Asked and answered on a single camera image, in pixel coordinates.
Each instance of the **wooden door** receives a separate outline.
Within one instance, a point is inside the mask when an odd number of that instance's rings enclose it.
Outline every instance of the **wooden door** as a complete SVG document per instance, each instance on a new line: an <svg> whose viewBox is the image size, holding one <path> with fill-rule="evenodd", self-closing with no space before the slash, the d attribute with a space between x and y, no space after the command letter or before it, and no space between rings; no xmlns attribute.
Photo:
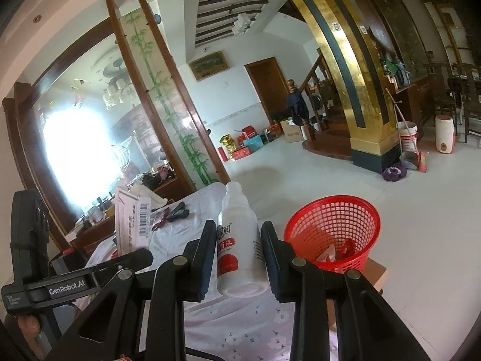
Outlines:
<svg viewBox="0 0 481 361"><path fill-rule="evenodd" d="M282 74L276 58L253 62L245 66L254 88L259 95L264 111L270 123L276 114L285 112L287 90L286 79Z"/></svg>

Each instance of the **white floor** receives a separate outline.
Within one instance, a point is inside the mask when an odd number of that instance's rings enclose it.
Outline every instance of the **white floor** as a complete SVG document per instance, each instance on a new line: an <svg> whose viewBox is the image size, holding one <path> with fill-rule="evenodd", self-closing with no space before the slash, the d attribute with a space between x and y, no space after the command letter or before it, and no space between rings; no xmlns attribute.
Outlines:
<svg viewBox="0 0 481 361"><path fill-rule="evenodd" d="M299 208L320 197L371 202L382 228L370 256L389 271L384 297L431 359L447 361L481 309L481 149L470 137L453 154L438 153L433 130L421 143L430 148L427 173L408 171L395 183L283 137L226 169L259 220L272 221L280 236Z"/></svg>

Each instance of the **metal pivot screw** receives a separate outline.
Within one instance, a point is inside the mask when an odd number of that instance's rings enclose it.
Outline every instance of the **metal pivot screw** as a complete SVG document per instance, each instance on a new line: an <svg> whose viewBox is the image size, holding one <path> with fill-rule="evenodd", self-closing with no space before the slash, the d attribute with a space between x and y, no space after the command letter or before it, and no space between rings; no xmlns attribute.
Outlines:
<svg viewBox="0 0 481 361"><path fill-rule="evenodd" d="M132 277L132 271L130 271L129 269L123 269L119 272L118 276L120 279L123 280L129 279L130 277Z"/></svg>
<svg viewBox="0 0 481 361"><path fill-rule="evenodd" d="M360 272L357 271L357 270L355 270L355 269L347 270L347 276L348 276L350 279L359 279L359 278L361 278Z"/></svg>
<svg viewBox="0 0 481 361"><path fill-rule="evenodd" d="M307 264L307 261L301 257L295 257L292 260L293 265L297 267L304 267Z"/></svg>
<svg viewBox="0 0 481 361"><path fill-rule="evenodd" d="M184 266L187 263L187 258L183 255L179 255L178 257L175 257L172 262L176 266Z"/></svg>

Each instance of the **gold picture frame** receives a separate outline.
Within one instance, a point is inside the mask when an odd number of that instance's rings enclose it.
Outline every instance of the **gold picture frame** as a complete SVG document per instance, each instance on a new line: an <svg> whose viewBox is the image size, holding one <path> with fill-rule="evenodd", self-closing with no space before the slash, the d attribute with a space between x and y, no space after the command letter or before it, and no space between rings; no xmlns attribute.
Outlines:
<svg viewBox="0 0 481 361"><path fill-rule="evenodd" d="M209 54L188 64L197 81L229 69L222 51Z"/></svg>

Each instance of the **white spray nozzle cap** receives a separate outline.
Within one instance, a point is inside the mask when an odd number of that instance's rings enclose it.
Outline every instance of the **white spray nozzle cap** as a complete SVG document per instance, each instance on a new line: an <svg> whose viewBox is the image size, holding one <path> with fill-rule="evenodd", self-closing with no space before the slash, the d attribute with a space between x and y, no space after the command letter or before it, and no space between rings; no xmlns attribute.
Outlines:
<svg viewBox="0 0 481 361"><path fill-rule="evenodd" d="M229 182L227 184L227 193L222 200L222 210L230 206L249 207L247 197L242 193L242 186L237 182Z"/></svg>

